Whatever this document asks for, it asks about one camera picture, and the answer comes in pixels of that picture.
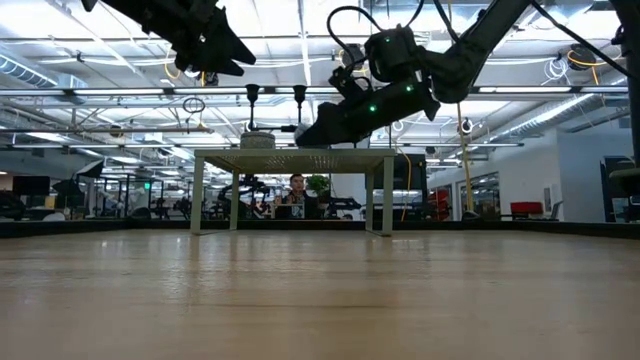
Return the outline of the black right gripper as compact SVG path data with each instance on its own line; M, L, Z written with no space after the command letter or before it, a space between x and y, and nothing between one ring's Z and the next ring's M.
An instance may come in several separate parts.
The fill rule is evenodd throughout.
M332 104L318 106L313 124L301 123L295 131L298 147L324 147L344 142L359 142L367 134L401 119L406 100L402 92L375 92L357 105Z

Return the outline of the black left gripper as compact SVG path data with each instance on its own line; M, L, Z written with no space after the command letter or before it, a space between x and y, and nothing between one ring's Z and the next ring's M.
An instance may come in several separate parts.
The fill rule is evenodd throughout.
M149 28L172 45L179 70L242 76L238 62L256 62L216 0L150 1Z

